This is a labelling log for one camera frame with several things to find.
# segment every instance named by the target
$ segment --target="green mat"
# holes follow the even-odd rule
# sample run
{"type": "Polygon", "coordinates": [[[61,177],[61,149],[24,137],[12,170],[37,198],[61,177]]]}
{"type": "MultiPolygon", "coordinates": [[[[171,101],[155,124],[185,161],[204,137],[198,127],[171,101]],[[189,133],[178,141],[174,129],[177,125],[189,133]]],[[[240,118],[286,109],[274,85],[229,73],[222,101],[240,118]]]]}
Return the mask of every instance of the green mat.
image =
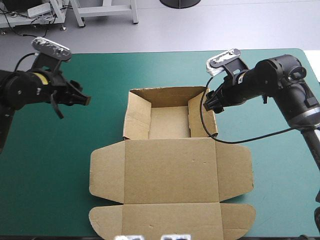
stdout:
{"type": "MultiPolygon", "coordinates": [[[[15,114],[0,155],[0,235],[96,236],[88,213],[116,204],[89,193],[90,154],[122,140],[128,91],[133,88],[203,86],[205,62],[220,51],[75,54],[62,68],[92,96],[89,106],[28,105],[15,114]]],[[[299,49],[243,50],[250,68],[263,59],[291,54],[306,67],[307,83],[320,88],[299,49]]],[[[215,89],[222,75],[212,81],[215,89]]],[[[287,128],[272,99],[229,107],[217,115],[219,137],[228,141],[287,128]]],[[[256,208],[248,236],[318,236],[314,210],[319,171],[298,131],[246,144],[252,151],[254,190],[229,200],[256,208]]]]}

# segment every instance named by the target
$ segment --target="gray floor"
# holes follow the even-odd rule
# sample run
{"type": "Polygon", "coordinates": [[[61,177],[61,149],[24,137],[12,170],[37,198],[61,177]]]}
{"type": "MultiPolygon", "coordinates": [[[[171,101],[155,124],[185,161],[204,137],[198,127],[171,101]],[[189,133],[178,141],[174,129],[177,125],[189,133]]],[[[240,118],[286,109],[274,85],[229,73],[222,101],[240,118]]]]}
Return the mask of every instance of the gray floor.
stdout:
{"type": "MultiPolygon", "coordinates": [[[[128,0],[114,0],[120,4],[128,0]]],[[[136,0],[139,24],[131,16],[87,18],[78,28],[72,10],[66,32],[50,28],[47,37],[74,53],[122,53],[300,48],[320,50],[320,0],[202,0],[188,9],[173,9],[159,0],[136,0]]],[[[101,1],[81,0],[84,6],[101,1]]],[[[18,27],[24,33],[43,29],[18,27]]],[[[0,69],[10,70],[32,51],[30,37],[0,36],[0,69]]],[[[27,62],[22,68],[28,68],[27,62]]]]}

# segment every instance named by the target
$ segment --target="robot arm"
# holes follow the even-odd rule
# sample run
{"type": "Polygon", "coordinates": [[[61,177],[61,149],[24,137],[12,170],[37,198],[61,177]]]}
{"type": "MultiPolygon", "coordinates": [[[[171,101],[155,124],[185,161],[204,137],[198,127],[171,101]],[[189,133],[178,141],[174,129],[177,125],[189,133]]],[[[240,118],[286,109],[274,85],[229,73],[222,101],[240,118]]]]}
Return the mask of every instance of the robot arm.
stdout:
{"type": "MultiPolygon", "coordinates": [[[[206,95],[207,111],[219,114],[224,107],[241,105],[257,96],[262,96],[264,104],[273,98],[288,125],[303,135],[320,169],[320,104],[304,80],[306,69],[296,57],[274,57],[248,69],[240,59],[240,51],[232,49],[210,58],[206,67],[213,77],[227,73],[220,87],[206,95]]],[[[320,203],[320,192],[316,201],[320,203]]],[[[314,218],[320,231],[320,207],[314,218]]]]}
{"type": "Polygon", "coordinates": [[[71,59],[68,48],[42,37],[32,45],[39,54],[30,70],[0,70],[0,153],[16,110],[27,104],[50,103],[62,119],[58,104],[88,105],[91,99],[82,93],[79,83],[67,81],[60,71],[61,63],[71,59]]]}

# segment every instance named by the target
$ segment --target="cable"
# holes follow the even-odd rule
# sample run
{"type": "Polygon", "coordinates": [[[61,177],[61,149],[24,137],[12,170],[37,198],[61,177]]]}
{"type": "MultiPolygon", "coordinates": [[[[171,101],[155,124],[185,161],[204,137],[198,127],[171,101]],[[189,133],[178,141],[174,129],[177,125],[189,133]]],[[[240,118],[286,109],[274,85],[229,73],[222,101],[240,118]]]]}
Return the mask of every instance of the cable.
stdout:
{"type": "Polygon", "coordinates": [[[21,64],[21,62],[22,62],[25,58],[27,58],[27,57],[29,57],[29,56],[32,56],[32,55],[36,55],[36,53],[35,53],[35,52],[28,53],[27,55],[24,55],[22,58],[20,58],[20,60],[18,61],[18,63],[16,64],[16,66],[15,66],[15,68],[14,68],[14,72],[18,70],[19,65],[21,64]]]}
{"type": "Polygon", "coordinates": [[[53,22],[52,22],[52,23],[50,23],[50,22],[49,22],[49,24],[46,26],[46,29],[45,29],[44,35],[42,36],[43,38],[44,38],[45,36],[47,36],[47,32],[48,32],[48,30],[49,30],[49,25],[54,24],[54,23],[55,23],[55,21],[56,21],[56,19],[57,19],[57,16],[54,16],[54,20],[53,20],[53,22]]]}
{"type": "MultiPolygon", "coordinates": [[[[200,118],[201,118],[202,126],[203,126],[205,132],[208,134],[208,136],[211,137],[213,140],[219,142],[219,143],[223,143],[223,144],[243,144],[243,143],[248,143],[248,142],[252,142],[252,141],[268,138],[268,137],[271,137],[271,136],[283,134],[283,133],[286,133],[286,132],[289,132],[289,131],[292,131],[292,130],[304,129],[304,128],[315,129],[315,126],[313,126],[313,125],[303,125],[303,126],[290,127],[290,128],[287,128],[287,129],[284,129],[284,130],[281,130],[281,131],[276,131],[276,132],[269,133],[269,134],[266,134],[266,135],[262,135],[262,136],[258,136],[258,137],[254,137],[254,138],[249,138],[249,139],[245,139],[245,140],[240,140],[240,141],[224,141],[224,140],[217,139],[217,133],[215,135],[213,135],[207,129],[205,121],[204,121],[203,112],[202,112],[202,104],[203,104],[203,101],[204,101],[208,86],[209,86],[209,84],[210,84],[212,79],[213,79],[213,77],[211,77],[209,79],[209,81],[207,82],[207,84],[205,86],[205,89],[203,91],[202,97],[201,97],[201,101],[200,101],[200,118]]],[[[214,92],[214,94],[213,94],[213,96],[211,98],[214,98],[217,95],[217,93],[220,90],[220,88],[222,88],[222,84],[214,92]]]]}
{"type": "MultiPolygon", "coordinates": [[[[5,20],[6,20],[6,22],[8,23],[8,26],[9,26],[10,30],[11,30],[14,34],[16,34],[16,35],[18,35],[18,36],[20,36],[20,37],[33,37],[33,38],[37,38],[37,37],[38,37],[38,36],[35,36],[35,35],[32,35],[32,34],[19,34],[19,33],[17,33],[17,32],[13,29],[13,27],[10,25],[10,22],[9,22],[9,20],[8,20],[8,18],[7,18],[7,14],[10,14],[11,12],[5,11],[5,10],[3,10],[2,8],[0,8],[0,10],[2,11],[1,14],[4,15],[4,17],[5,17],[5,20]]],[[[48,30],[49,30],[49,25],[54,24],[55,21],[56,21],[56,18],[57,18],[57,16],[54,16],[53,23],[50,23],[50,21],[49,21],[49,24],[46,26],[44,35],[42,36],[43,38],[47,35],[47,32],[48,32],[48,30]]]]}

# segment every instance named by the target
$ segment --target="open cardboard box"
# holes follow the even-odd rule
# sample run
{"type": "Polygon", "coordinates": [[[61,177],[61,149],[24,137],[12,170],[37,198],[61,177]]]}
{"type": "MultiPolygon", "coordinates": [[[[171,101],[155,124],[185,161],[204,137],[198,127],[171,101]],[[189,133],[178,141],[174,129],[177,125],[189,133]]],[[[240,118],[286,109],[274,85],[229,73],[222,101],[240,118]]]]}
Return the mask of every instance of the open cardboard box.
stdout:
{"type": "MultiPolygon", "coordinates": [[[[248,148],[208,138],[199,116],[203,87],[134,89],[125,141],[91,155],[90,192],[123,205],[89,213],[104,239],[119,235],[190,234],[193,240],[236,240],[252,226],[247,204],[220,203],[253,189],[248,148]]],[[[204,111],[212,133],[215,116],[204,111]]]]}

